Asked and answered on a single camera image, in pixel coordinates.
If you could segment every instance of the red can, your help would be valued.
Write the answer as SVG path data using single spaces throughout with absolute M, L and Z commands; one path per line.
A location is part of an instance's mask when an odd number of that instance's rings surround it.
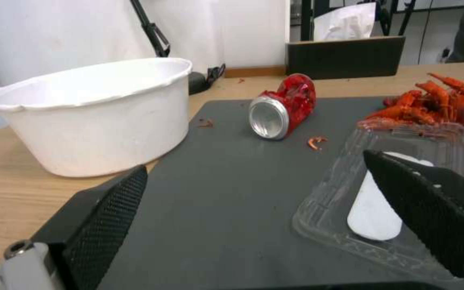
M 252 101 L 250 126 L 263 138 L 282 139 L 313 112 L 315 104 L 313 81 L 304 74 L 292 74 L 276 92 L 264 91 Z

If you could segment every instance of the can lid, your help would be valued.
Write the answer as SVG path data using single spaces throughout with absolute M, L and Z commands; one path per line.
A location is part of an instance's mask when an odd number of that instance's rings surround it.
M 249 113 L 250 126 L 259 136 L 282 139 L 288 132 L 289 114 L 276 99 L 261 96 L 252 101 Z

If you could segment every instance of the metal bolt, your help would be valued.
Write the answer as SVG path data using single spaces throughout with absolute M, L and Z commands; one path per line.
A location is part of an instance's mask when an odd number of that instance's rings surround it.
M 5 259 L 11 259 L 31 248 L 33 248 L 33 243 L 29 239 L 22 239 L 8 246 L 3 256 Z

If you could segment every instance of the white napkin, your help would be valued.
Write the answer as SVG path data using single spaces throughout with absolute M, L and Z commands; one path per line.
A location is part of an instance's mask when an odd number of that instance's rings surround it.
M 368 38 L 375 22 L 375 2 L 336 9 L 315 18 L 314 41 Z

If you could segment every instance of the bowl rim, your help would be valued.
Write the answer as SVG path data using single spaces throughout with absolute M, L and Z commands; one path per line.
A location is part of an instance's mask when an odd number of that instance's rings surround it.
M 158 90 L 160 88 L 167 87 L 173 84 L 175 81 L 182 79 L 183 77 L 188 76 L 193 68 L 193 64 L 190 60 L 183 59 L 183 58 L 175 58 L 175 57 L 162 57 L 162 58 L 137 58 L 137 59 L 129 59 L 129 60 L 122 60 L 122 61 L 113 61 L 113 62 L 105 62 L 103 64 L 95 64 L 92 66 L 82 66 L 80 68 L 72 68 L 70 70 L 59 71 L 55 73 L 50 73 L 46 75 L 41 75 L 39 77 L 32 77 L 30 79 L 26 79 L 24 81 L 19 81 L 17 83 L 0 87 L 0 96 L 16 90 L 18 88 L 28 86 L 33 83 L 37 83 L 39 81 L 44 81 L 47 79 L 51 79 L 57 77 L 59 74 L 66 74 L 69 72 L 77 71 L 77 70 L 84 70 L 87 68 L 98 68 L 102 66 L 109 66 L 109 65 L 116 65 L 116 64 L 123 64 L 126 62 L 136 62 L 136 61 L 146 61 L 146 62 L 167 62 L 167 63 L 178 63 L 178 64 L 186 64 L 186 68 L 176 74 L 173 74 L 166 79 L 159 81 L 159 83 L 139 90 L 130 90 L 124 91 L 120 94 L 109 95 L 108 97 L 102 97 L 101 99 L 94 99 L 91 101 L 80 101 L 76 103 L 62 103 L 62 104 L 54 104 L 54 105 L 47 105 L 47 104 L 31 104 L 31 105 L 24 105 L 24 104 L 12 104 L 12 105 L 5 105 L 0 104 L 0 112 L 20 112 L 22 110 L 54 110 L 59 108 L 73 108 L 73 107 L 83 107 L 89 106 L 98 103 L 105 103 L 108 101 L 114 101 L 115 99 L 123 99 L 124 97 L 129 97 L 131 95 L 146 93 L 153 90 Z

